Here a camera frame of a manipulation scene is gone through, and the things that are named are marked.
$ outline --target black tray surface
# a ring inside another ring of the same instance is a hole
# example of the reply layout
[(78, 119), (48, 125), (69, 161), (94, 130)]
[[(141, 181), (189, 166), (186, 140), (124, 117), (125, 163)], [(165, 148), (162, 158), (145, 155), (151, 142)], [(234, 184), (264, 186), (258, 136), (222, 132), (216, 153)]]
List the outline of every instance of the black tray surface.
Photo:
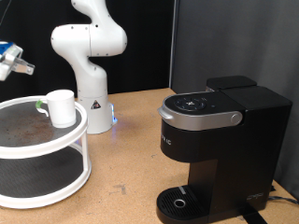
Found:
[(82, 155), (72, 147), (29, 159), (0, 159), (0, 194), (13, 198), (47, 195), (70, 185), (82, 172)]
[(29, 147), (58, 139), (81, 123), (81, 115), (76, 110), (77, 122), (68, 128), (52, 126), (50, 117), (36, 110), (36, 102), (11, 105), (0, 109), (0, 147)]

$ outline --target drip tray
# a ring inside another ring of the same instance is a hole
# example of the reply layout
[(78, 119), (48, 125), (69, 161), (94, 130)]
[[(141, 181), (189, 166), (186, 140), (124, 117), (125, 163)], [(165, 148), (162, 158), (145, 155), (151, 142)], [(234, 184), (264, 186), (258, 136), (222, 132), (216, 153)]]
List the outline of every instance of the drip tray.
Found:
[(188, 186), (163, 191), (157, 199), (157, 215), (163, 223), (207, 223), (207, 212)]
[(12, 198), (44, 196), (67, 187), (82, 172), (82, 155), (72, 147), (29, 159), (0, 159), (0, 194)]

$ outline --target robotic arm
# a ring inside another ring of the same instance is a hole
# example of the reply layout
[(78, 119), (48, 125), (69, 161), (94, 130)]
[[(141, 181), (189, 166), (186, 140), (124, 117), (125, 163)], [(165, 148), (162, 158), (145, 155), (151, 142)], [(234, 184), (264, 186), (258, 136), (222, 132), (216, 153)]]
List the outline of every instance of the robotic arm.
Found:
[(23, 50), (12, 42), (0, 41), (0, 81), (5, 81), (11, 71), (32, 75), (35, 66), (21, 59)]
[(108, 57), (124, 52), (127, 36), (112, 20), (106, 0), (72, 0), (73, 7), (92, 19), (91, 24), (56, 27), (51, 44), (72, 66), (78, 85), (78, 102), (89, 116), (88, 133), (103, 133), (113, 125), (112, 104), (107, 99), (107, 73), (89, 57)]

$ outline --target wooden table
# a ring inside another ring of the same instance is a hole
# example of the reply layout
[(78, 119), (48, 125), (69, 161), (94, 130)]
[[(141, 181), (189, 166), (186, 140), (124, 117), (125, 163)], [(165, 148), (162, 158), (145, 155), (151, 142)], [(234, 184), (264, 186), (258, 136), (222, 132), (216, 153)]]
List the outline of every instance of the wooden table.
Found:
[[(156, 216), (157, 196), (165, 189), (186, 185), (189, 164), (172, 161), (160, 150), (161, 117), (157, 108), (174, 94), (170, 89), (109, 95), (119, 120), (106, 133), (89, 135), (93, 168), (85, 186), (69, 198), (42, 208), (0, 209), (0, 224), (147, 224)], [(292, 198), (278, 183), (271, 195)], [(260, 212), (270, 224), (298, 224), (299, 206), (269, 202)], [(246, 224), (241, 217), (221, 224)]]

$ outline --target coffee maker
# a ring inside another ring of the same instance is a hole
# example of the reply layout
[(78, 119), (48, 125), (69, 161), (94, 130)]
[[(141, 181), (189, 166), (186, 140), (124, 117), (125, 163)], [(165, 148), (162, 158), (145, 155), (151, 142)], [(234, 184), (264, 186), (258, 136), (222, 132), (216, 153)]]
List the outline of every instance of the coffee maker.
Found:
[(165, 224), (204, 224), (265, 209), (292, 102), (246, 77), (211, 78), (208, 91), (168, 96), (161, 150), (190, 164), (185, 186), (157, 199)]

